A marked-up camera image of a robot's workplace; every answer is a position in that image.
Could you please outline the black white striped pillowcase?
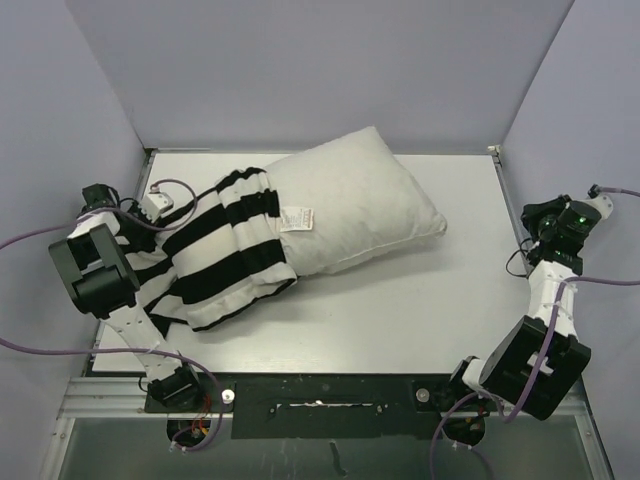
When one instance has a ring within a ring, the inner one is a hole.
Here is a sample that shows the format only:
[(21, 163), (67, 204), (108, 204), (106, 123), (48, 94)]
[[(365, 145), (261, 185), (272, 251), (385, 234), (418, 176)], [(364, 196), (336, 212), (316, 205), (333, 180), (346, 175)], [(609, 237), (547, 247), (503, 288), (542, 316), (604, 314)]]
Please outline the black white striped pillowcase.
[(198, 332), (297, 282), (279, 220), (267, 172), (249, 167), (162, 218), (154, 250), (129, 250), (119, 234), (116, 241), (141, 283), (138, 301), (161, 333), (172, 324)]

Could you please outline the aluminium frame rail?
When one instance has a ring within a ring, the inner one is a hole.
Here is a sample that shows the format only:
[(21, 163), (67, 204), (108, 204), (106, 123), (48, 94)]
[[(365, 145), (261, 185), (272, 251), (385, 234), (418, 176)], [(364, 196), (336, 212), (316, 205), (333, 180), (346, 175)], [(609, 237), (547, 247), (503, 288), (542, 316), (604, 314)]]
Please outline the aluminium frame rail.
[(145, 401), (136, 378), (75, 377), (67, 384), (58, 418), (136, 418), (145, 414)]

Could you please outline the white pillow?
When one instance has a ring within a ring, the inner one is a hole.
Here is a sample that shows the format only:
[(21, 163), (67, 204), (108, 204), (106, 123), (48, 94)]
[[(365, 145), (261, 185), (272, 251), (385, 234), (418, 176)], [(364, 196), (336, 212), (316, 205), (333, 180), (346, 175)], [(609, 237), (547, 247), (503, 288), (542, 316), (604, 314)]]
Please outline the white pillow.
[(446, 218), (373, 126), (265, 170), (278, 194), (285, 257), (300, 277), (423, 246), (447, 230)]

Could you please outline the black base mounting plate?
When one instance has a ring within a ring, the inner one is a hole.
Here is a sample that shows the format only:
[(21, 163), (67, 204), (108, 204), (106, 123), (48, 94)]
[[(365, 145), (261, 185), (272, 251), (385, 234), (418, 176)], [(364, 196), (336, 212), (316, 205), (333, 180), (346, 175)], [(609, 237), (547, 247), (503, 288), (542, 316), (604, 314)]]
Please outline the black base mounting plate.
[(211, 413), (231, 419), (239, 439), (427, 439), (467, 394), (447, 374), (248, 374), (199, 377), (204, 395), (170, 409), (146, 398), (147, 413)]

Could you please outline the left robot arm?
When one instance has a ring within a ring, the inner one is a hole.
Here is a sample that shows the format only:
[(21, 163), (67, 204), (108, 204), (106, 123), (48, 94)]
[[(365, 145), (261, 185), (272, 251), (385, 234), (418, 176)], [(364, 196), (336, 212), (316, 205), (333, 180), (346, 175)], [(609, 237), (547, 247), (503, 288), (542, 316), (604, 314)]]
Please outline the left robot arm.
[(49, 246), (49, 254), (75, 307), (113, 330), (144, 369), (148, 395), (168, 409), (190, 411), (205, 400), (194, 368), (169, 346), (138, 301), (141, 283), (116, 236), (149, 250), (173, 199), (152, 186), (128, 210), (105, 184), (82, 190), (85, 202), (74, 230)]

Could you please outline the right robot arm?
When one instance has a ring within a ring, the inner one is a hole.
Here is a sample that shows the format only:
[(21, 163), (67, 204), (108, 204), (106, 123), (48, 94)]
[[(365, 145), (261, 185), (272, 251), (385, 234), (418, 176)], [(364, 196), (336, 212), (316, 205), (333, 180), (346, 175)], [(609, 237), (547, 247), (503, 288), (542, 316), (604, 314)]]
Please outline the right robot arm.
[(445, 384), (452, 406), (466, 409), (484, 397), (538, 420), (551, 416), (591, 359), (575, 329), (570, 281), (582, 275), (580, 252), (607, 216), (595, 200), (567, 195), (523, 208), (531, 243), (523, 252), (530, 267), (528, 311), (488, 359), (461, 361)]

